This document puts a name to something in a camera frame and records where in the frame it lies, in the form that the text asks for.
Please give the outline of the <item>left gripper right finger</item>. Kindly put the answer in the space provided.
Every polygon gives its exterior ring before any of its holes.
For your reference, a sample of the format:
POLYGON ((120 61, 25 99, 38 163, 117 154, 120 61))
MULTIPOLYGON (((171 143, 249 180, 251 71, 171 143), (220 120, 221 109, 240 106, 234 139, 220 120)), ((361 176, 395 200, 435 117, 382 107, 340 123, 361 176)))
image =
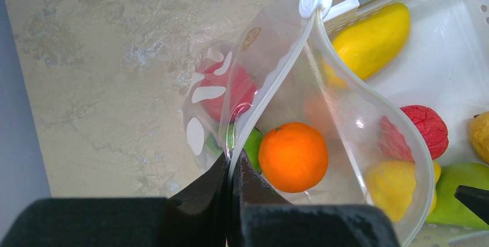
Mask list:
POLYGON ((370 205, 293 205, 242 151, 230 208, 231 246, 399 246, 388 217, 370 205))

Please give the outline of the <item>clear zip top bag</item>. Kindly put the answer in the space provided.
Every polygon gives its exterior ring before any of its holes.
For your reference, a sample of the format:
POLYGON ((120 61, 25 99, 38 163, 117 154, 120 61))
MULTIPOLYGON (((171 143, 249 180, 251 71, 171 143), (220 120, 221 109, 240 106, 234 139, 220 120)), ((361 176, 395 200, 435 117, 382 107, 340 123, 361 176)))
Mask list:
POLYGON ((237 43, 216 41, 197 58, 190 90, 183 106, 186 139, 203 170, 224 156, 235 169, 254 128, 273 128, 302 122, 318 130, 328 146, 329 167, 320 183, 307 191, 285 193, 297 204, 368 204, 374 202, 364 178, 376 164, 398 160, 379 146, 382 117, 404 135, 415 164, 416 187, 405 216, 392 222, 401 246, 408 246, 421 229, 434 200, 434 168, 424 140, 414 124, 397 107, 357 77, 332 46, 330 35, 358 17, 358 0, 334 5, 332 0, 274 0, 263 8, 237 43), (219 122, 200 103, 195 89, 204 70, 222 62, 216 75, 243 67, 257 91, 252 103, 229 111, 226 93, 219 122), (217 158, 205 146, 213 134, 223 153, 217 158))

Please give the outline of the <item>orange toy fruit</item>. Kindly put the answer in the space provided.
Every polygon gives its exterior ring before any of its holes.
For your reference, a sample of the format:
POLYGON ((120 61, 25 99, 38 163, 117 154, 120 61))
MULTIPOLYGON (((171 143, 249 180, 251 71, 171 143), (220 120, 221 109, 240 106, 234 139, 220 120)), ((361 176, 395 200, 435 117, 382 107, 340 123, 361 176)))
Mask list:
POLYGON ((322 181, 329 166, 326 141, 315 128, 290 122, 263 138, 258 161, 265 178, 286 193, 309 190, 322 181))

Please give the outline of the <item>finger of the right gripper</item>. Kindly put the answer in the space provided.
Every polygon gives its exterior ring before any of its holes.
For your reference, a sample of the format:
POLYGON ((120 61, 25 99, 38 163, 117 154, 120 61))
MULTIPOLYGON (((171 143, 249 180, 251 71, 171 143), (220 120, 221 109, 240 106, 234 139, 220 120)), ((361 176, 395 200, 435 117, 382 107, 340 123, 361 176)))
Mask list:
POLYGON ((488 190, 459 185, 454 196, 479 219, 488 224, 488 190))

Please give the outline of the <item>red apple toy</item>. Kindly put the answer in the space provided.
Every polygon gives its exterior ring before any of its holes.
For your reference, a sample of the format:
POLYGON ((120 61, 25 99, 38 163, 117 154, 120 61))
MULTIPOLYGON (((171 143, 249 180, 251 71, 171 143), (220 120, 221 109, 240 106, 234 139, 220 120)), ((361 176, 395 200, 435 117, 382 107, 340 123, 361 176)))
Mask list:
POLYGON ((252 103, 257 87, 246 70, 238 65, 222 75, 216 75, 222 62, 216 63, 204 70, 204 79, 195 89, 192 101, 200 103, 209 116, 219 122, 221 119, 226 93, 229 93, 229 105, 232 111, 240 104, 252 103))

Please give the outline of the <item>red strawberry toy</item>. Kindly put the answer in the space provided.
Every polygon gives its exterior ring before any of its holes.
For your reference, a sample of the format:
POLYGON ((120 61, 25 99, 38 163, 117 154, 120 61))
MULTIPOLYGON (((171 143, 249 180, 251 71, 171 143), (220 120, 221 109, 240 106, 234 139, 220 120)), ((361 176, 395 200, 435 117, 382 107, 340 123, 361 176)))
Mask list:
MULTIPOLYGON (((441 157, 449 145, 448 128, 441 116, 432 108, 422 105, 409 105, 401 111, 412 121, 421 134, 432 160, 441 157)), ((382 117, 379 122, 382 129, 379 146, 381 151, 392 158, 413 161, 412 151, 397 127, 382 117)))

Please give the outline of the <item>green striped melon toy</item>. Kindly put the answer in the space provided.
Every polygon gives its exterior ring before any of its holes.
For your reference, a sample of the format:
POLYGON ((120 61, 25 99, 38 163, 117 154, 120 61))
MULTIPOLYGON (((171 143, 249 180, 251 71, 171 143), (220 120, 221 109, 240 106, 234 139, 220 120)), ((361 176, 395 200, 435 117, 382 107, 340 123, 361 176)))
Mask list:
MULTIPOLYGON (((259 148, 264 135, 257 129, 254 128, 247 138, 244 145, 244 150, 246 151, 249 161, 253 165, 254 169, 261 174, 262 170, 258 161, 259 148)), ((213 134, 210 134, 205 141, 205 146, 208 148, 211 155, 219 157, 223 153, 223 148, 218 145, 213 134)))

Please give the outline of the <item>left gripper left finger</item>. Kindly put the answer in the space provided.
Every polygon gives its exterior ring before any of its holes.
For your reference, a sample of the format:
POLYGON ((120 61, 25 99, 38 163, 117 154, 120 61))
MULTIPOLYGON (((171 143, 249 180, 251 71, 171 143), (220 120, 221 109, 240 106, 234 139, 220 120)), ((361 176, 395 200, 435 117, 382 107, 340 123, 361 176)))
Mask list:
POLYGON ((220 156, 170 198, 59 198, 29 205, 2 246, 224 246, 225 184, 220 156))

